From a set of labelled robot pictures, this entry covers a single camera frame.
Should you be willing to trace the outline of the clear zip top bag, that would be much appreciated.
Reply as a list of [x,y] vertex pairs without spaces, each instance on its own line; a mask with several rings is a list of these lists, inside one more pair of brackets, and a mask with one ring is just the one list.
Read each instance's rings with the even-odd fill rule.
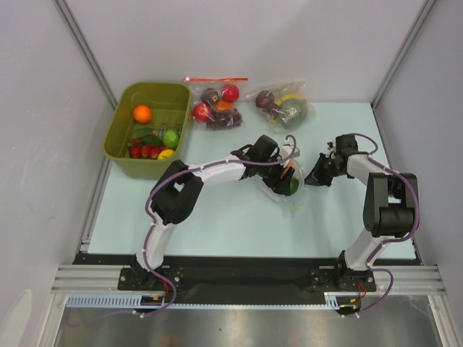
[[276,203],[285,214],[295,214],[304,201],[304,172],[297,160],[272,166],[269,179],[262,179],[260,189]]

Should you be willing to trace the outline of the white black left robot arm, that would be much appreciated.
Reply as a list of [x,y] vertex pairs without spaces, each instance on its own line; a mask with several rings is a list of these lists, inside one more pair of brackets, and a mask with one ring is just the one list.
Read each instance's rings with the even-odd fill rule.
[[255,144],[245,145],[215,162],[196,166],[181,160],[172,162],[145,203],[151,222],[142,248],[130,265],[134,281],[144,289],[158,284],[162,275],[157,269],[163,263],[173,231],[189,218],[203,188],[258,176],[270,193],[289,197],[297,191],[292,183],[296,169],[291,160],[298,155],[293,135],[286,136],[282,145],[262,135]]

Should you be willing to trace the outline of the green fake fruit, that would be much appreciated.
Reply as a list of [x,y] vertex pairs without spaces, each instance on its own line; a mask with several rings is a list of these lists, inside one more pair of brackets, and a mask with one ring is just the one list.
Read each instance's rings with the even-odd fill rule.
[[174,129],[169,129],[163,134],[163,145],[169,149],[176,150],[180,141],[180,134]]

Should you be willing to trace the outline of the orange fake fruit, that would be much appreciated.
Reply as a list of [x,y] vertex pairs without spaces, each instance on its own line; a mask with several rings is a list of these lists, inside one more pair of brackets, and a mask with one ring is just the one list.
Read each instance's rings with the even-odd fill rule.
[[291,179],[295,172],[295,163],[294,160],[289,160],[286,162],[284,166],[284,170],[282,171],[280,178],[281,179]]
[[146,105],[138,105],[133,110],[133,119],[140,124],[149,124],[153,118],[151,109]]

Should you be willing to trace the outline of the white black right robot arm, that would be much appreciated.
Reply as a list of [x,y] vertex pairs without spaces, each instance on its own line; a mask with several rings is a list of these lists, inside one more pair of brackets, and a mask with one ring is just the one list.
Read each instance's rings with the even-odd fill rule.
[[358,133],[343,134],[327,143],[305,178],[305,184],[330,187],[334,178],[346,176],[366,187],[362,211],[364,228],[355,242],[339,255],[333,283],[348,291],[372,279],[372,265],[389,245],[411,239],[420,223],[418,179],[413,173],[399,173],[359,150]]

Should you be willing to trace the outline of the yellow fake lemon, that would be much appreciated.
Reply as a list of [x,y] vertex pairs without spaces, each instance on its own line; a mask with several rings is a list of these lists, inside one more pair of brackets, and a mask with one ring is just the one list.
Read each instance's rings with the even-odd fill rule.
[[175,153],[175,151],[172,150],[172,149],[165,149],[165,150],[162,150],[162,151],[158,154],[157,159],[158,159],[158,160],[164,160],[164,159],[170,158],[174,153]]

